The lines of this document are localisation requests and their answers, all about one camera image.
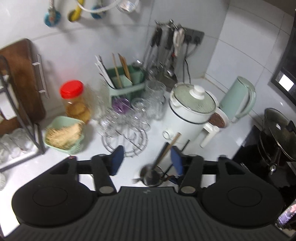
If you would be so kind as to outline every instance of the white countertop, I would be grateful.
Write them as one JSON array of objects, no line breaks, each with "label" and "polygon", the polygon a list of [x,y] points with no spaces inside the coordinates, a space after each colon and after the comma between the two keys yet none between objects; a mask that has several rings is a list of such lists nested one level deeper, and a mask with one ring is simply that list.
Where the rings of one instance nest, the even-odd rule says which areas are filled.
[{"label": "white countertop", "polygon": [[[194,142],[189,143],[184,154],[197,154],[204,157],[205,160],[210,161],[216,161],[219,155],[227,155],[229,158],[232,158],[253,125],[258,126],[251,116],[247,115],[237,123],[230,124],[229,127],[219,132],[205,148],[201,148],[199,145],[206,134],[201,133]],[[138,177],[141,167],[145,164],[152,163],[157,157],[166,141],[162,137],[162,131],[162,122],[154,121],[151,124],[151,130],[147,132],[148,145],[146,149],[139,156],[125,158],[123,160],[117,175],[111,177],[117,191],[121,186],[144,187],[141,182],[133,184],[132,179]],[[91,121],[86,126],[83,142],[84,147],[76,155],[78,160],[88,160],[92,156],[101,153],[109,154],[101,142],[101,136],[95,130],[94,121]],[[11,199],[16,190],[67,156],[67,154],[48,149],[44,155],[35,157],[3,173],[7,179],[5,188],[0,191],[0,225],[4,236],[7,236],[18,226],[18,221],[11,207]],[[160,163],[160,166],[165,170],[170,164],[171,161],[168,154]],[[93,183],[90,177],[83,175],[81,182],[90,189],[93,189]],[[214,182],[214,175],[204,175],[202,186],[208,186]]]}]

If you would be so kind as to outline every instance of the yellow hook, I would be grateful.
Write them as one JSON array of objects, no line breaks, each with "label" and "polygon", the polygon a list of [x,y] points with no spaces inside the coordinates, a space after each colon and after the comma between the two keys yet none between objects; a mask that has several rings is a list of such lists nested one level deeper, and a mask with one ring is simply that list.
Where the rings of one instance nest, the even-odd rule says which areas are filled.
[{"label": "yellow hook", "polygon": [[[78,0],[78,2],[81,5],[84,4],[84,0]],[[72,10],[68,13],[68,20],[70,22],[75,22],[75,21],[79,20],[81,13],[82,13],[82,9],[77,5],[75,10]]]}]

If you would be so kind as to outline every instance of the lid knob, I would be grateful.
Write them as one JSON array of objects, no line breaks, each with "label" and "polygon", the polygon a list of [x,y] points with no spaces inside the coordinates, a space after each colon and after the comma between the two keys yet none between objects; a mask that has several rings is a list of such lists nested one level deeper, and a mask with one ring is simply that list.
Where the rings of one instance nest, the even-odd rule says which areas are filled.
[{"label": "lid knob", "polygon": [[205,98],[205,89],[199,85],[195,85],[193,89],[189,91],[189,93],[195,98],[199,100],[203,100]]}]

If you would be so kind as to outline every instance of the rice cooker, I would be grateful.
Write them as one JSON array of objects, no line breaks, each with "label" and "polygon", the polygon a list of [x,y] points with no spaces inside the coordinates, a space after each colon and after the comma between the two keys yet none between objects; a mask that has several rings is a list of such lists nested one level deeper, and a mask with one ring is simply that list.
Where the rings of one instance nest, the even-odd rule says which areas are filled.
[{"label": "rice cooker", "polygon": [[169,106],[163,119],[163,137],[172,140],[179,132],[177,142],[193,141],[205,129],[208,134],[200,144],[206,144],[219,132],[217,126],[208,123],[215,113],[218,102],[203,87],[188,83],[177,83],[170,93]]}]

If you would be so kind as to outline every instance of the glass lid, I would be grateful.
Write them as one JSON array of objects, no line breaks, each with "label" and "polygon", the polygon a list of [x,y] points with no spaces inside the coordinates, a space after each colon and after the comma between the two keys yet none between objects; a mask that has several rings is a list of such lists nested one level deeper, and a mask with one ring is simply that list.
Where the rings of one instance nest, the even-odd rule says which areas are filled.
[{"label": "glass lid", "polygon": [[216,109],[214,99],[198,85],[179,84],[174,90],[175,98],[186,108],[207,114]]},{"label": "glass lid", "polygon": [[289,120],[278,110],[268,108],[265,109],[265,121],[283,152],[289,159],[296,161],[296,135],[287,129]]}]

